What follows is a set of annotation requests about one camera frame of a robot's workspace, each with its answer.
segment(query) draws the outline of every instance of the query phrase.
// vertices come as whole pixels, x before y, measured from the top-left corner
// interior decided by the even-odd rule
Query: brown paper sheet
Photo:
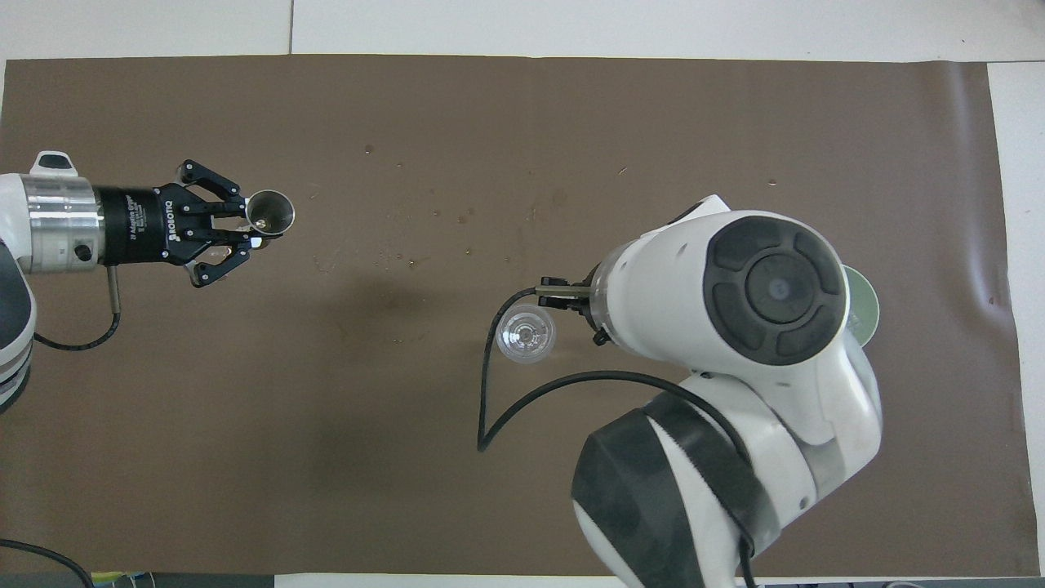
[[[601,574],[568,489],[650,394],[541,400],[474,451],[491,314],[583,277],[696,199],[808,221],[878,289],[879,457],[761,575],[1037,574],[983,65],[280,56],[9,62],[0,170],[95,184],[185,158],[298,221],[218,284],[122,268],[104,347],[39,349],[0,420],[0,535],[92,569]],[[39,331],[108,326],[104,276],[33,276]],[[501,409],[553,377],[671,367],[556,316],[495,358]]]

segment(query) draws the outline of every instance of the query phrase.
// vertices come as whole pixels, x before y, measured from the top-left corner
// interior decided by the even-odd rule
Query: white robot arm
[[[198,185],[217,196],[205,201]],[[115,267],[164,261],[183,265],[203,287],[240,265],[254,248],[277,238],[294,222],[294,206],[282,193],[250,197],[239,186],[203,165],[185,161],[173,182],[154,188],[92,186],[69,156],[41,151],[28,173],[0,174],[0,414],[25,389],[32,344],[66,351],[91,349],[119,325]],[[215,229],[215,217],[241,217],[237,230]],[[217,263],[196,261],[210,246],[228,248]],[[29,273],[91,269],[109,273],[113,327],[86,346],[62,346],[34,335],[37,308],[25,280]]]
[[[522,406],[568,383],[665,391],[589,436],[574,476],[581,530],[631,588],[733,586],[738,563],[749,575],[750,557],[878,452],[878,386],[844,327],[845,272],[797,220],[710,196],[583,282],[544,278],[524,291],[583,314],[598,345],[693,374],[678,386],[632,373],[563,378],[486,431],[484,368],[481,450]]]

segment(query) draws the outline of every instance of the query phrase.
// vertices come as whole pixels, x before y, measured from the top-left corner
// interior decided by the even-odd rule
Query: transparent cup
[[[555,322],[535,305],[516,305],[497,325],[497,347],[516,363],[536,363],[555,347]]]

